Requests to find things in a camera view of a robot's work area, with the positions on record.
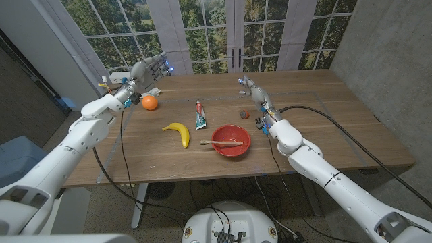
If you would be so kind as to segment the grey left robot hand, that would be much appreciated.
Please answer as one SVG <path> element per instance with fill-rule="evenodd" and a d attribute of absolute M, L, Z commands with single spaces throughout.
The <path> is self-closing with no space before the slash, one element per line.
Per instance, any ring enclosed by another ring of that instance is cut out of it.
<path fill-rule="evenodd" d="M 142 94 L 153 89 L 165 76 L 170 76 L 172 71 L 166 52 L 138 61 L 133 65 L 130 77 L 114 97 L 123 104 L 127 101 L 137 104 Z"/>

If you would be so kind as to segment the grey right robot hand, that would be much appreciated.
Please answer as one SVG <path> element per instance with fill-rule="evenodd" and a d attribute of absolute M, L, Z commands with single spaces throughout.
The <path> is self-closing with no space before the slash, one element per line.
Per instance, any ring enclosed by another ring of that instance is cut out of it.
<path fill-rule="evenodd" d="M 266 124 L 272 126 L 276 122 L 282 120 L 280 112 L 274 107 L 268 93 L 254 83 L 248 76 L 243 75 L 238 79 L 238 83 L 242 85 L 246 90 L 240 91 L 239 93 L 244 96 L 249 96 L 256 108 L 264 113 L 264 120 Z"/>

